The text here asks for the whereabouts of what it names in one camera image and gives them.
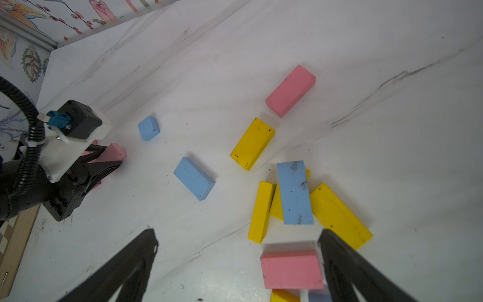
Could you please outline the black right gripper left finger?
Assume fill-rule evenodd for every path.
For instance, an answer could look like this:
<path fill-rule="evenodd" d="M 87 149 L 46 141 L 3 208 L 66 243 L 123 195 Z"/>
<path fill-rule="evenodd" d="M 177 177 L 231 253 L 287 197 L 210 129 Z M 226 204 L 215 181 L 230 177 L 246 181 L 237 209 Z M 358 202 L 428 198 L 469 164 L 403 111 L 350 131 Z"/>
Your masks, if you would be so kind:
<path fill-rule="evenodd" d="M 157 254 L 154 229 L 146 229 L 60 301 L 142 301 Z"/>

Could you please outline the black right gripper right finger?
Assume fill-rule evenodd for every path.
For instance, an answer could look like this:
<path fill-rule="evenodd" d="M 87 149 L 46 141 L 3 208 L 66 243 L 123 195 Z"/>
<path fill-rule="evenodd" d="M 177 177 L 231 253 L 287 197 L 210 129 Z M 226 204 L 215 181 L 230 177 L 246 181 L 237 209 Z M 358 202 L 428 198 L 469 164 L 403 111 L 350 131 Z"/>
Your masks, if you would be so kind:
<path fill-rule="evenodd" d="M 356 291 L 366 301 L 415 301 L 332 230 L 322 231 L 318 246 L 333 301 L 358 301 Z"/>

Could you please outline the light pink block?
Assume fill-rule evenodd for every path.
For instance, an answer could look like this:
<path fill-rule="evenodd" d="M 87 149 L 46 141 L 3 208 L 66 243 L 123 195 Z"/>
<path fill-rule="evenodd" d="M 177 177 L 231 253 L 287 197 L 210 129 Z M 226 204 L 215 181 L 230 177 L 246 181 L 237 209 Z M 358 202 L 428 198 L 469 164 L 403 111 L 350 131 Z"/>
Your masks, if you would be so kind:
<path fill-rule="evenodd" d="M 98 145 L 95 140 L 81 155 L 83 164 L 103 163 L 103 162 L 123 162 L 127 157 L 126 151 L 117 143 L 111 143 L 109 146 Z M 99 186 L 103 178 L 116 170 L 116 167 L 105 170 L 97 176 L 93 176 L 90 180 L 89 186 L 86 186 L 86 192 L 88 193 L 93 188 Z"/>

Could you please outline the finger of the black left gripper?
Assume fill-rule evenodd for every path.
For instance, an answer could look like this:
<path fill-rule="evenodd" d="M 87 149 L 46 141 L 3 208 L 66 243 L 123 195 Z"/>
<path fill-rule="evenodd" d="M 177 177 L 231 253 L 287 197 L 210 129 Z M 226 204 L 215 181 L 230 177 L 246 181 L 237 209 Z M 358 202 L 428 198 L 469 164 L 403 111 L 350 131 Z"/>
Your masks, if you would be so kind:
<path fill-rule="evenodd" d="M 83 189 L 83 196 L 87 195 L 104 177 L 115 171 L 122 164 L 122 161 L 96 161 L 108 147 L 91 144 L 85 156 L 77 160 L 77 168 L 80 175 L 77 177 L 77 184 Z"/>

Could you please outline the small blue cube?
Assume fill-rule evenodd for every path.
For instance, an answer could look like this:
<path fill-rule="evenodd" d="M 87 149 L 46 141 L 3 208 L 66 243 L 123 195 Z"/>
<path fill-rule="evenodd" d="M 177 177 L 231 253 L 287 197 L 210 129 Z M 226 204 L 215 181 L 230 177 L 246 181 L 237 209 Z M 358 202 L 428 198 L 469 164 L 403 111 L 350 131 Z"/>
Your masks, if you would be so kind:
<path fill-rule="evenodd" d="M 160 133 L 160 127 L 157 123 L 157 119 L 148 116 L 138 124 L 141 139 L 144 141 L 151 141 Z"/>

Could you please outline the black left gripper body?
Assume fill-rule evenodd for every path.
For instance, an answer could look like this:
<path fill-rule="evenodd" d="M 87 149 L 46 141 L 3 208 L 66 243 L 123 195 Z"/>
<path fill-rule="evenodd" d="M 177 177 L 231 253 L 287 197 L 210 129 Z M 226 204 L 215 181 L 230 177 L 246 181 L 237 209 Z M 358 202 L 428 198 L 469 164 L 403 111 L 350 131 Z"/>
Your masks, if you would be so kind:
<path fill-rule="evenodd" d="M 53 184 L 52 197 L 44 206 L 56 221 L 69 218 L 92 189 L 90 168 L 89 162 L 76 161 L 59 182 Z"/>

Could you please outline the pink rectangular block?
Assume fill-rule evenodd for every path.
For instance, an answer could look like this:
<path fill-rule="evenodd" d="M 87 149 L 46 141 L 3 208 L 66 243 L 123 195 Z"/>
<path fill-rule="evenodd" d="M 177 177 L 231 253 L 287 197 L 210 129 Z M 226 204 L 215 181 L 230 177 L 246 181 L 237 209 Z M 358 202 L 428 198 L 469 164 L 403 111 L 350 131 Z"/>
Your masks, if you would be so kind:
<path fill-rule="evenodd" d="M 283 118 L 315 83 L 316 76 L 298 65 L 265 102 L 279 118 Z"/>

